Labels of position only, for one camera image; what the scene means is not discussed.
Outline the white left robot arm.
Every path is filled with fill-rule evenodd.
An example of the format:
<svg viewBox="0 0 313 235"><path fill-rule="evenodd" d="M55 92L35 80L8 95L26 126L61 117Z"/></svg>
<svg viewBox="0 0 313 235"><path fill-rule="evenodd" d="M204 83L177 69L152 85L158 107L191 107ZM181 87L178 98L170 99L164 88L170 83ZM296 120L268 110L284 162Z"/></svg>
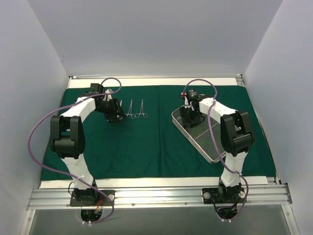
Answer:
<svg viewBox="0 0 313 235"><path fill-rule="evenodd" d="M72 175L74 195L81 196L87 205L94 205L99 198L94 177L84 158L86 147L84 120L94 111L104 114L107 122L119 122L126 117L121 102L106 95L92 98L80 97L65 113L50 119L51 150L64 162Z"/></svg>

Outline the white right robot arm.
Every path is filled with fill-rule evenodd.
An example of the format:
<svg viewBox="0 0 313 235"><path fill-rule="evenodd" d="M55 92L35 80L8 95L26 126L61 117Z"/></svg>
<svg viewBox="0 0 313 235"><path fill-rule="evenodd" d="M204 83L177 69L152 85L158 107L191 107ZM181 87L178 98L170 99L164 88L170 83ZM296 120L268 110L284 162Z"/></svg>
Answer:
<svg viewBox="0 0 313 235"><path fill-rule="evenodd" d="M223 186L217 196L228 202L235 196L233 187L241 183L244 160L255 143L249 113L204 94L181 98L184 104L172 112L173 123L208 162L222 162Z"/></svg>

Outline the steel surgical forceps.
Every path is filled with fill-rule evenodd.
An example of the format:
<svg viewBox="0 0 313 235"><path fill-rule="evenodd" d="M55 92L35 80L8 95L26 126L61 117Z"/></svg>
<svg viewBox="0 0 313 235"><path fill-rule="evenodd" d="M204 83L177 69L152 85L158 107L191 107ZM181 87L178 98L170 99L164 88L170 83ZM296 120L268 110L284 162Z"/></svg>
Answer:
<svg viewBox="0 0 313 235"><path fill-rule="evenodd" d="M143 101L143 99L141 101L139 113L135 114L135 118L140 118L140 117L143 117L143 118L148 117L148 114L144 112L144 101Z"/></svg>
<svg viewBox="0 0 313 235"><path fill-rule="evenodd" d="M133 100L130 101L128 112L126 113L126 117L135 119L136 115L132 113Z"/></svg>

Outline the metal wire mesh tray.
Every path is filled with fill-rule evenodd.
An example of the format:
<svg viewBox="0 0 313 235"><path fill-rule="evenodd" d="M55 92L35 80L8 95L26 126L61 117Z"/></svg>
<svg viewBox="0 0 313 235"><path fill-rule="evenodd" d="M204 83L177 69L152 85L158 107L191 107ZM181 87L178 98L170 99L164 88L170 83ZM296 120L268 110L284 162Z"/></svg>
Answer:
<svg viewBox="0 0 313 235"><path fill-rule="evenodd" d="M212 142L207 115L201 114L201 122L195 127L190 127L188 124L183 125L179 109L174 110L171 117L172 123L210 164L220 161Z"/></svg>

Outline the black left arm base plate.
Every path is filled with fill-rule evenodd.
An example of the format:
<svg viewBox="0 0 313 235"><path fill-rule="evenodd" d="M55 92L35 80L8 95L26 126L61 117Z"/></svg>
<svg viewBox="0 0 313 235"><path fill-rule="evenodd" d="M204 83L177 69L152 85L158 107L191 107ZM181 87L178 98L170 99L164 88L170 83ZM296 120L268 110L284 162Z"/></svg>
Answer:
<svg viewBox="0 0 313 235"><path fill-rule="evenodd" d="M93 189L77 189L71 193L71 207L111 206L111 202L103 194Z"/></svg>

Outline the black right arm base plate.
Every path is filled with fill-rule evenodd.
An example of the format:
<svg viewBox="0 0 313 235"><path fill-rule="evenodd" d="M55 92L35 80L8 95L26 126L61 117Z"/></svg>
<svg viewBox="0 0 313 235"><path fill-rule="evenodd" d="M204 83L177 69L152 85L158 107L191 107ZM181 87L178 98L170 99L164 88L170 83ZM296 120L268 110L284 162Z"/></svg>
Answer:
<svg viewBox="0 0 313 235"><path fill-rule="evenodd" d="M244 188L222 192L218 188L202 188L204 204L235 204L242 203L246 196Z"/></svg>

